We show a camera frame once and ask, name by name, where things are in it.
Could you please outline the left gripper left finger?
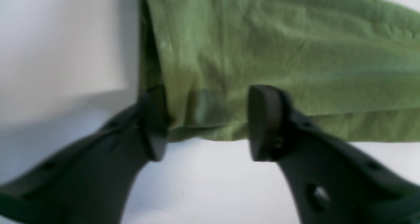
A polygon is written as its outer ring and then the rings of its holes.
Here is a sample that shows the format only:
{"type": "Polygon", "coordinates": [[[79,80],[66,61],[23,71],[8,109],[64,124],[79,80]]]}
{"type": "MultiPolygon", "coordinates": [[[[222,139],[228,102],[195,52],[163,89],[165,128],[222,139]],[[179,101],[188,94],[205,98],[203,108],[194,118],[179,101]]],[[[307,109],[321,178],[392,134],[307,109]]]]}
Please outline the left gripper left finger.
{"type": "Polygon", "coordinates": [[[1,216],[23,224],[119,224],[138,173],[168,143],[164,86],[95,133],[1,185],[1,216]]]}

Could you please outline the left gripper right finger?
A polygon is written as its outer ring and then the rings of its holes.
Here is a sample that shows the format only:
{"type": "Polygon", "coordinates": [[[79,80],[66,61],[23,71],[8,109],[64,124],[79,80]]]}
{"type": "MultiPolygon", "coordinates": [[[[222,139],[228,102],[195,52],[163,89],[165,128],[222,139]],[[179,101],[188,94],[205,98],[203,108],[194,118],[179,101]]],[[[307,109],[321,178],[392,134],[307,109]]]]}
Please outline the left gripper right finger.
{"type": "Polygon", "coordinates": [[[418,185],[325,133],[287,92],[252,85],[247,118],[253,160],[279,166],[300,223],[419,223],[418,185]]]}

